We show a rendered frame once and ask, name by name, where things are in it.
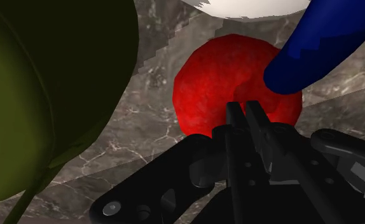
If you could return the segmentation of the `red apple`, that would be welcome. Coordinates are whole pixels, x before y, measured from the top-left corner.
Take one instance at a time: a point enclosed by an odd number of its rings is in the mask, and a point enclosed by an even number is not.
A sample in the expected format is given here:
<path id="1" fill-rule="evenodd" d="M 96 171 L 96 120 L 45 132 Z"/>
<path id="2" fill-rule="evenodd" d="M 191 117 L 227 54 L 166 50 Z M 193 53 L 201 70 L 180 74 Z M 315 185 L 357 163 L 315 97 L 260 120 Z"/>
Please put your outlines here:
<path id="1" fill-rule="evenodd" d="M 296 125 L 302 93 L 280 95 L 267 89 L 263 73 L 279 49 L 266 41 L 228 34 L 197 48 L 174 79 L 172 102 L 185 135 L 212 135 L 226 123 L 227 102 L 259 101 L 271 122 Z"/>

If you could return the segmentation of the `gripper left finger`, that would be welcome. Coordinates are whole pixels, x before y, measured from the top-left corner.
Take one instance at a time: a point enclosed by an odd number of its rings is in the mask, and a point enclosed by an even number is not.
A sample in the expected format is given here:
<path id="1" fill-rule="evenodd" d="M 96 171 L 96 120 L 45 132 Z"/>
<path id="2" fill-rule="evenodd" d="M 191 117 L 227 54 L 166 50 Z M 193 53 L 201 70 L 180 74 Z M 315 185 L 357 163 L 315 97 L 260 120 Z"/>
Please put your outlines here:
<path id="1" fill-rule="evenodd" d="M 268 184 L 256 153 L 260 127 L 269 122 L 257 101 L 242 109 L 226 105 L 226 124 L 213 137 L 192 134 L 100 196 L 91 206 L 92 224 L 174 224 L 198 199 L 227 180 L 230 198 L 218 213 L 233 211 L 233 224 L 249 224 L 250 183 Z"/>

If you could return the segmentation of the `blue rounded object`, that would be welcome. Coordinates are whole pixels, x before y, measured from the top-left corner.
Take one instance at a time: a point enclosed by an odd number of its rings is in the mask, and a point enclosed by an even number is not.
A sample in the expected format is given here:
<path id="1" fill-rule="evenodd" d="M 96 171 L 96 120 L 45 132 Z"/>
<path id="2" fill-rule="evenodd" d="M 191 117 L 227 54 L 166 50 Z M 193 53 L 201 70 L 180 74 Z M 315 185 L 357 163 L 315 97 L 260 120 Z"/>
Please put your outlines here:
<path id="1" fill-rule="evenodd" d="M 293 94 L 323 79 L 365 42 L 365 0 L 311 0 L 278 55 L 265 85 Z"/>

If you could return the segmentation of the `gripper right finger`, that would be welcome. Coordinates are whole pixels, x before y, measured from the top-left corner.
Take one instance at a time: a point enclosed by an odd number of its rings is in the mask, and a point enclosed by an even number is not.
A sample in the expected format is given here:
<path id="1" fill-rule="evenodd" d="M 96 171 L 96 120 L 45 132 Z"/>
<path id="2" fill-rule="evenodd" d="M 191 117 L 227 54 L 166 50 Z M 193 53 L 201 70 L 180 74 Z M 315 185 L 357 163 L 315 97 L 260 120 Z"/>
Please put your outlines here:
<path id="1" fill-rule="evenodd" d="M 291 125 L 269 121 L 258 101 L 248 101 L 245 112 L 252 133 L 272 151 L 274 166 L 290 169 L 325 224 L 365 224 L 365 198 L 325 158 L 365 160 L 365 140 L 333 129 L 304 137 Z"/>

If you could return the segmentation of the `olive green round vessel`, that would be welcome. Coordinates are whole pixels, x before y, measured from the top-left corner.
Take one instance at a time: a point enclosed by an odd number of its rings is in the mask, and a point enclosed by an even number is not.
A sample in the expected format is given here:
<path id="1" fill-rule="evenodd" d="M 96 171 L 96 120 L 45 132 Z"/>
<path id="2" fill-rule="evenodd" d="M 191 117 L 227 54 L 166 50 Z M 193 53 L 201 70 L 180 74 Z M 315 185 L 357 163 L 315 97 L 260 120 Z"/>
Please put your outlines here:
<path id="1" fill-rule="evenodd" d="M 134 0 L 0 0 L 0 201 L 18 221 L 97 140 L 137 62 Z"/>

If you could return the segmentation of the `white round object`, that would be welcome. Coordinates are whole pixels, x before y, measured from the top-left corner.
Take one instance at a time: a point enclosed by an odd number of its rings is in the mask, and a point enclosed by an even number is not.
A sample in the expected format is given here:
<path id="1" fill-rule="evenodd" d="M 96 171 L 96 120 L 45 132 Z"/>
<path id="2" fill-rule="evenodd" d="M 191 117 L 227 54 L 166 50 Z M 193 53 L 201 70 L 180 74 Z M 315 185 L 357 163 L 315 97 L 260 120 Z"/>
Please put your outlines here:
<path id="1" fill-rule="evenodd" d="M 311 0 L 181 0 L 218 18 L 265 18 L 305 10 Z"/>

